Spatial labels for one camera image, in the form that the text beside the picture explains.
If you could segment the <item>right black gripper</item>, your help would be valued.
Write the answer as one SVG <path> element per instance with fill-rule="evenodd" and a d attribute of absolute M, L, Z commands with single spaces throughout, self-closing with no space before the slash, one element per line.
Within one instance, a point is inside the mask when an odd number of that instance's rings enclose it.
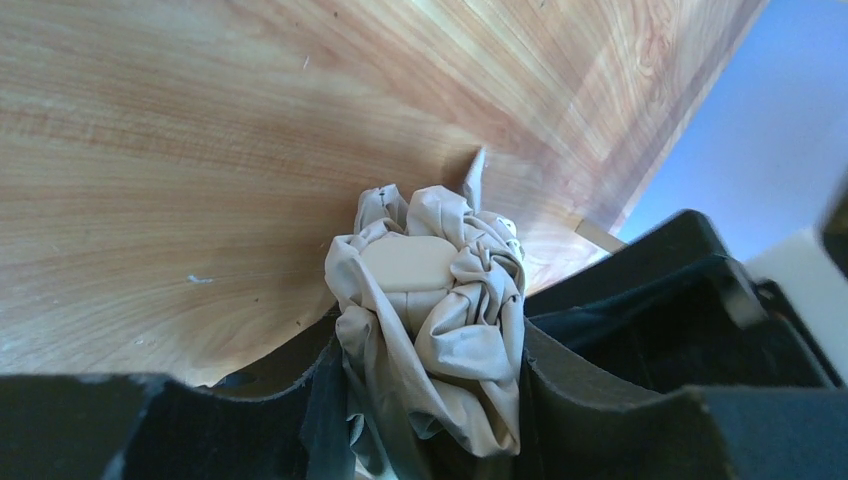
<path fill-rule="evenodd" d="M 695 210 L 533 295 L 525 313 L 585 360 L 656 392 L 842 384 L 779 284 L 752 277 Z"/>

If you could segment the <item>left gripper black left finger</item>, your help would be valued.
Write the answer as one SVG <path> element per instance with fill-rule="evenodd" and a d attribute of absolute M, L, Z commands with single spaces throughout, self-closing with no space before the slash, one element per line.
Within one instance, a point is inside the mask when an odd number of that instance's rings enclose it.
<path fill-rule="evenodd" d="M 211 387 L 156 373 L 5 375 L 5 479 L 341 479 L 336 313 Z"/>

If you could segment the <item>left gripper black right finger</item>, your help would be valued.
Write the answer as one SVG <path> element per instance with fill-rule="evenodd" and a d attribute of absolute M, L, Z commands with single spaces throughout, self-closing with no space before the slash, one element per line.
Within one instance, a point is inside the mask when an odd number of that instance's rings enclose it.
<path fill-rule="evenodd" d="M 660 394 L 527 325 L 518 479 L 843 479 L 843 389 Z"/>

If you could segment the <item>black and beige folding umbrella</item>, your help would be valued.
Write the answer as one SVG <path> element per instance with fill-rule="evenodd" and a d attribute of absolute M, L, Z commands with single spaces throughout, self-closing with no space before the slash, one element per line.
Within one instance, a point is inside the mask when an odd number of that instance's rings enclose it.
<path fill-rule="evenodd" d="M 486 153 L 460 192 L 362 192 L 325 281 L 348 382 L 350 447 L 378 479 L 509 479 L 521 451 L 524 254 L 481 207 Z"/>

